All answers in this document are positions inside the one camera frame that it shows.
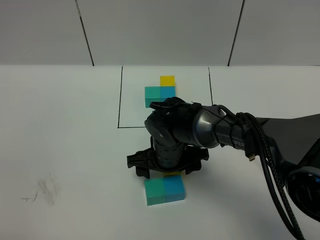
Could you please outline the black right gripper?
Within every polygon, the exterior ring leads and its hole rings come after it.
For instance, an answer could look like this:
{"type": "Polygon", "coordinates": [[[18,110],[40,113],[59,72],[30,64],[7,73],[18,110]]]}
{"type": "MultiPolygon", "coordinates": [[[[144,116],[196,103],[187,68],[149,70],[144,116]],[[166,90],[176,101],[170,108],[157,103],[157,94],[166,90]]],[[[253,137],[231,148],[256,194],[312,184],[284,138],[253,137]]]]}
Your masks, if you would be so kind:
{"type": "Polygon", "coordinates": [[[127,167],[135,167],[138,177],[150,178],[150,170],[158,172],[182,172],[186,175],[199,171],[202,160],[209,159],[207,148],[186,147],[182,142],[166,146],[150,137],[151,147],[127,156],[127,167]]]}

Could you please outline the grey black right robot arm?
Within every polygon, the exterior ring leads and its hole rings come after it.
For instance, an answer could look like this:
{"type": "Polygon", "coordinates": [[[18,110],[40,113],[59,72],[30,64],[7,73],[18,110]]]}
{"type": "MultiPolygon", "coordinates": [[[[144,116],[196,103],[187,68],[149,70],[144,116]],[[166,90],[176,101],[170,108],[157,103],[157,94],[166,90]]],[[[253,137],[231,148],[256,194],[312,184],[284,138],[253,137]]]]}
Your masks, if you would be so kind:
{"type": "Polygon", "coordinates": [[[178,97],[153,101],[144,125],[150,147],[127,157],[128,167],[149,178],[150,171],[198,171],[209,149],[231,146],[254,158],[265,157],[293,203],[314,220],[320,218],[320,117],[253,118],[222,105],[203,106],[178,97]]]}

